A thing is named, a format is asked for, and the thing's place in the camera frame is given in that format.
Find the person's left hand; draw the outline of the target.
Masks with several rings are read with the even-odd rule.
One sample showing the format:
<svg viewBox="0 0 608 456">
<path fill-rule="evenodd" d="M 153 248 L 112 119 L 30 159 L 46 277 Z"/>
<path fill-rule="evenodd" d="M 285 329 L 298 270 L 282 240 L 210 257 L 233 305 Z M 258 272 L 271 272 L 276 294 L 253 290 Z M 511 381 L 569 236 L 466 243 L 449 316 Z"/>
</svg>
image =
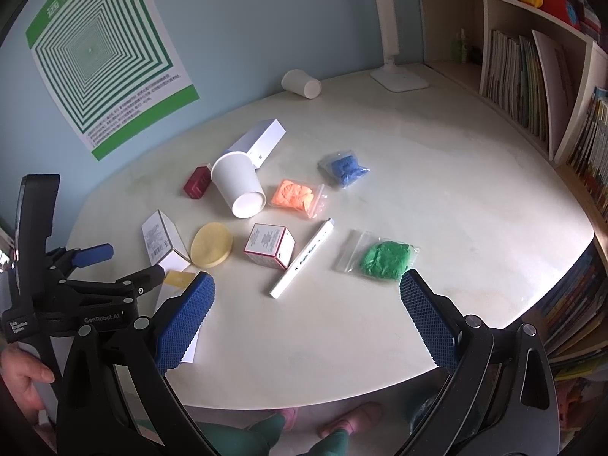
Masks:
<svg viewBox="0 0 608 456">
<path fill-rule="evenodd" d="M 44 404 L 34 383 L 54 383 L 52 370 L 18 346 L 8 345 L 1 353 L 1 375 L 26 419 L 32 425 L 37 425 Z"/>
</svg>

